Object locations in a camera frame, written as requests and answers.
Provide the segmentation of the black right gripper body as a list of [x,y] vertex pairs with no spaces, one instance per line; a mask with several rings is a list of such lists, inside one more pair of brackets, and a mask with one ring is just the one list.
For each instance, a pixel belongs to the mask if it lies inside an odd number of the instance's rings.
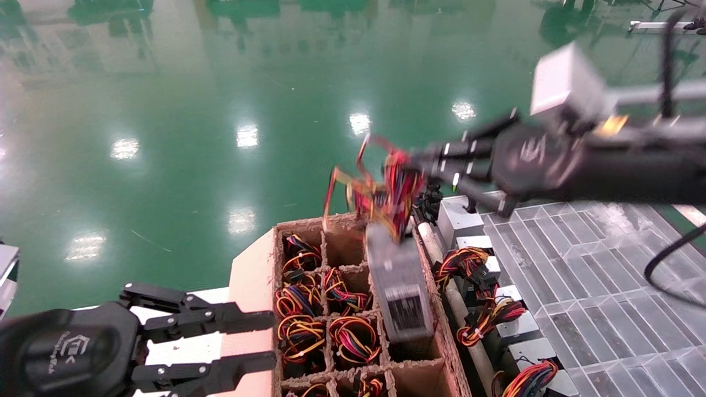
[[520,124],[502,133],[491,177],[515,201],[703,205],[704,120],[609,119],[583,134]]

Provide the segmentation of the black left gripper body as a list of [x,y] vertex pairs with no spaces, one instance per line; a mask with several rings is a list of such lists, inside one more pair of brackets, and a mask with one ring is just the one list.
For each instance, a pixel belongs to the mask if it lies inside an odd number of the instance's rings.
[[126,396],[141,323],[115,302],[2,321],[3,396]]

